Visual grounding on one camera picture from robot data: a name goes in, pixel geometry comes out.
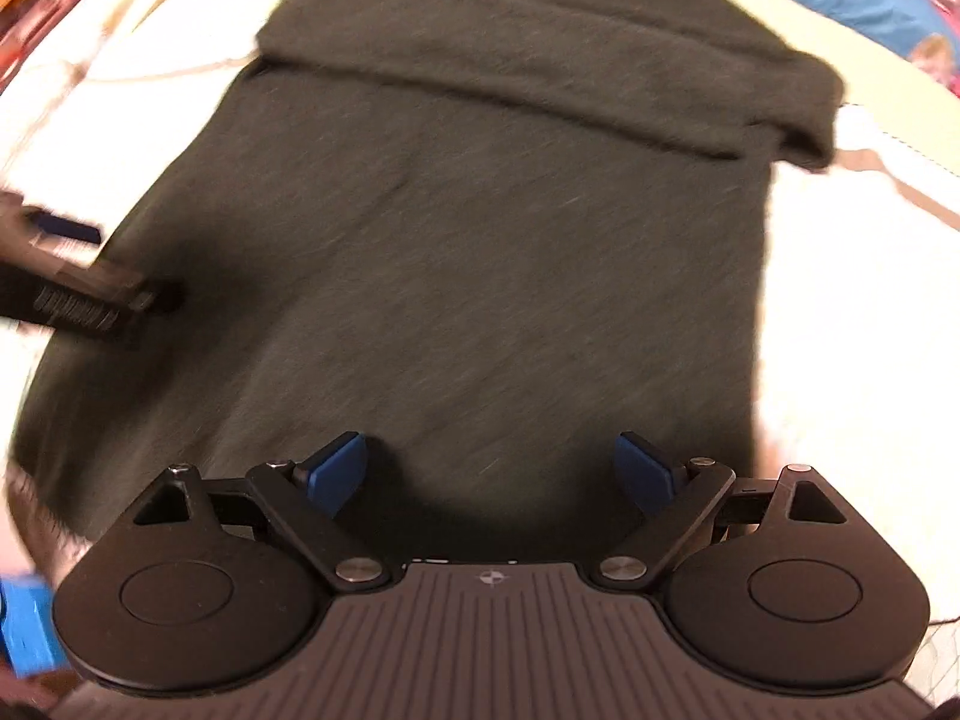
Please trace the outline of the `dark green knit sweater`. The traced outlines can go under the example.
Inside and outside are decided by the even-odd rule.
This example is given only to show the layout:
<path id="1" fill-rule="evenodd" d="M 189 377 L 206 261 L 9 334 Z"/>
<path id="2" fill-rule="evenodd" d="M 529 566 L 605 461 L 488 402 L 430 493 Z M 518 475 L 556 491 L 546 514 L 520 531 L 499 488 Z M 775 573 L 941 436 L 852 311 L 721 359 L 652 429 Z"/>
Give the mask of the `dark green knit sweater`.
<path id="1" fill-rule="evenodd" d="M 356 429 L 376 550 L 551 559 L 635 525 L 625 429 L 752 465 L 771 167 L 832 160 L 832 67 L 727 0 L 283 0 L 257 44 L 107 244 L 184 305 L 47 345 L 21 532 Z"/>

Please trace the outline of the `yellow patterned bed cover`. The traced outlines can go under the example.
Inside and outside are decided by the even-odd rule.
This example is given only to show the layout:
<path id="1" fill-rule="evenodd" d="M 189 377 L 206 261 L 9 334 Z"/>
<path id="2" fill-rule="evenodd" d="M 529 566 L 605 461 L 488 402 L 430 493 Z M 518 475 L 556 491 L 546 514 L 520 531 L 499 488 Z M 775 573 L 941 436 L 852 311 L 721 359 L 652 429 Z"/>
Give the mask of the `yellow patterned bed cover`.
<path id="1" fill-rule="evenodd" d="M 116 226 L 194 140 L 280 0 L 82 0 L 2 98 L 2 181 Z M 793 0 L 729 0 L 846 85 L 839 163 L 780 167 L 761 309 L 761 465 L 816 466 L 913 567 L 911 668 L 958 689 L 958 104 Z"/>

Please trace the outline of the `blue box at edge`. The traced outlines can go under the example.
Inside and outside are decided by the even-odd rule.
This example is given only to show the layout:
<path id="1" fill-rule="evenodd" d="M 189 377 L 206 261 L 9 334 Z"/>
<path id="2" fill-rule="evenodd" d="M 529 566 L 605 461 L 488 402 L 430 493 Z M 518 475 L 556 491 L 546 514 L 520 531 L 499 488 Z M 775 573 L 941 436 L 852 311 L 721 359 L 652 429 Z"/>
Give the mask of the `blue box at edge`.
<path id="1" fill-rule="evenodd" d="M 16 678 L 68 667 L 52 601 L 52 589 L 36 575 L 2 578 L 2 652 Z"/>

